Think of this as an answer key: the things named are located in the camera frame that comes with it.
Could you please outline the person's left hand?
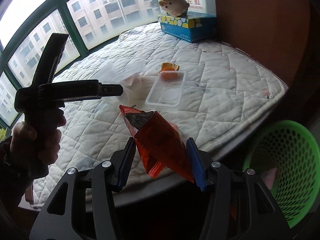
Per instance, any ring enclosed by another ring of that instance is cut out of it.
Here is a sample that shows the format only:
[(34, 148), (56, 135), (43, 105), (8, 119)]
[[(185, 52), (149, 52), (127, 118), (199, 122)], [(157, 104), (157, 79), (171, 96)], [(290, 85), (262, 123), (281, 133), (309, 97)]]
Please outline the person's left hand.
[(56, 121), (53, 131), (46, 132), (38, 139), (37, 131), (26, 122), (15, 125), (10, 143), (10, 152), (21, 160), (27, 160), (28, 154), (34, 154), (44, 165), (56, 162), (60, 150), (62, 133), (58, 129), (65, 126), (66, 118), (61, 109), (51, 111), (45, 119), (47, 122)]

